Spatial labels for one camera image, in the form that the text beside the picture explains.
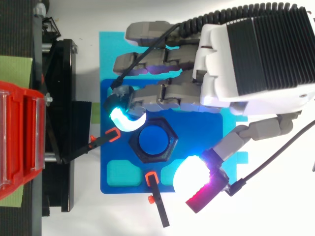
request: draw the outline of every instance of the black cable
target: black cable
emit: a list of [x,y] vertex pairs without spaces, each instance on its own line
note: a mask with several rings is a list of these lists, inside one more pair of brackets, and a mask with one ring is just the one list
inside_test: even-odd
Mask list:
[[261,170],[267,167],[273,160],[275,160],[283,151],[285,151],[292,143],[294,143],[299,137],[301,137],[306,131],[312,128],[315,125],[315,120],[306,125],[303,129],[301,129],[296,135],[294,135],[286,144],[284,144],[278,151],[275,152],[270,158],[268,158],[264,163],[262,163],[257,169],[247,175],[245,178],[239,179],[237,182],[231,185],[230,189],[226,192],[233,196],[237,193],[241,188],[246,184],[248,180],[257,175]]
[[199,33],[205,24],[223,25],[227,22],[238,20],[246,17],[255,17],[262,15],[275,15],[289,10],[296,10],[297,5],[293,4],[290,8],[290,3],[261,3],[250,4],[239,7],[223,9],[221,11],[210,12],[203,16],[195,17],[181,23],[179,34],[185,38],[193,34]]
[[160,38],[158,38],[154,44],[152,44],[141,56],[139,56],[122,74],[117,77],[116,80],[113,81],[111,88],[117,88],[123,84],[124,77],[129,74],[129,72],[147,55],[149,54],[155,47],[157,47],[167,36],[169,36],[176,28],[178,28],[181,24],[173,25],[168,31],[166,31]]

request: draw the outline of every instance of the white glowing fingertip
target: white glowing fingertip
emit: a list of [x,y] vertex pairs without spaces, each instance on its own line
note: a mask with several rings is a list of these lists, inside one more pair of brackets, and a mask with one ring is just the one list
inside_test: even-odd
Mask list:
[[210,170],[198,156],[189,156],[174,175],[175,192],[187,201],[210,181]]
[[129,120],[128,117],[122,112],[122,110],[116,107],[109,116],[117,128],[123,132],[131,132],[140,128],[147,119],[147,115],[143,114],[137,120]]

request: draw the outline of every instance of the metal rod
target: metal rod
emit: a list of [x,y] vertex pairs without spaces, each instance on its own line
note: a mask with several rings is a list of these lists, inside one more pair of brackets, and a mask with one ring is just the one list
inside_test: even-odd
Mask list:
[[49,53],[51,46],[52,46],[51,43],[43,43],[43,44],[41,45],[41,51],[42,51],[42,53]]
[[45,162],[56,162],[57,159],[55,157],[55,154],[53,152],[47,152],[45,153]]

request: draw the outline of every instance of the metal screw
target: metal screw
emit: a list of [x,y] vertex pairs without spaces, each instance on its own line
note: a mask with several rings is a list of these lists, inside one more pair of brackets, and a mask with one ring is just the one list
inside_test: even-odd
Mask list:
[[43,3],[36,4],[34,7],[34,16],[41,19],[46,17],[46,7]]
[[45,102],[46,102],[46,106],[49,107],[50,103],[53,102],[53,98],[50,96],[50,93],[47,93],[45,96]]
[[78,52],[79,52],[79,47],[77,45],[73,45],[72,46],[72,53],[78,54]]

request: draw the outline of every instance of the black clamp arm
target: black clamp arm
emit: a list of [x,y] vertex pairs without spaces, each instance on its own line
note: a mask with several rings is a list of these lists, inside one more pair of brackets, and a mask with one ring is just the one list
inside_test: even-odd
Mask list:
[[102,146],[106,142],[113,142],[116,139],[120,138],[121,133],[120,130],[116,127],[108,130],[105,135],[95,138],[91,135],[91,142],[76,151],[72,152],[69,156],[63,157],[62,160],[64,163],[69,163],[70,161],[78,158],[79,156],[82,156],[85,153],[88,153],[89,151]]
[[153,196],[149,196],[149,202],[153,204],[154,202],[157,205],[157,210],[159,216],[161,218],[161,222],[163,227],[169,226],[167,214],[165,211],[165,207],[162,201],[161,193],[158,188],[158,180],[156,173],[149,172],[146,174],[147,184],[151,187]]

